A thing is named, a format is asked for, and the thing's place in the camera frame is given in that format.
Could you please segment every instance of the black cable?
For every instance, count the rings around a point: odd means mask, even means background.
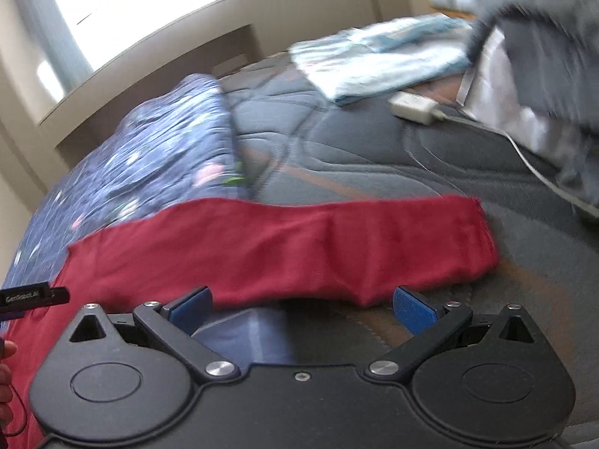
[[[21,407],[23,408],[23,423],[21,424],[19,429],[17,429],[15,432],[9,432],[8,434],[4,434],[4,436],[5,437],[16,437],[17,435],[20,435],[23,432],[23,430],[25,430],[25,427],[27,427],[27,418],[28,417],[27,417],[27,409],[25,408],[25,404],[23,403],[23,399],[19,395],[19,392],[13,386],[12,383],[10,384],[10,388],[14,391],[14,394],[17,396],[17,399],[19,400],[19,403],[21,404]]]

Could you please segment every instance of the blue gripper pad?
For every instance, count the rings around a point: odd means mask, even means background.
[[[212,293],[203,288],[181,304],[170,309],[168,320],[185,334],[192,335],[212,312]]]
[[[393,313],[406,329],[415,336],[439,319],[435,309],[427,305],[418,294],[398,287],[393,293]]]

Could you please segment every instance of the finger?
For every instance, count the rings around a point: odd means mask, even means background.
[[[0,364],[0,385],[10,385],[13,382],[13,374],[6,364]]]
[[[10,358],[14,353],[17,352],[17,344],[13,341],[4,341],[4,352],[2,358]]]
[[[8,405],[0,405],[0,420],[5,424],[10,424],[13,421],[13,411]]]
[[[0,403],[8,403],[13,401],[13,390],[6,385],[0,385]]]

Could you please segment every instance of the white charger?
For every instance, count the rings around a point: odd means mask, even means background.
[[[433,122],[432,112],[438,106],[433,99],[405,91],[398,92],[389,103],[393,115],[427,126]]]

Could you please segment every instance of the red towel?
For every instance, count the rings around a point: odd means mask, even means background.
[[[145,220],[106,228],[69,248],[55,281],[71,303],[13,321],[7,360],[23,396],[37,368],[86,302],[130,312],[147,300],[167,303],[208,285],[217,308],[289,297],[344,299],[360,306],[391,300],[405,285],[425,290],[475,280],[498,261],[476,199],[447,196],[277,207],[200,199]],[[10,425],[14,430],[21,410]],[[40,429],[11,439],[33,448]]]

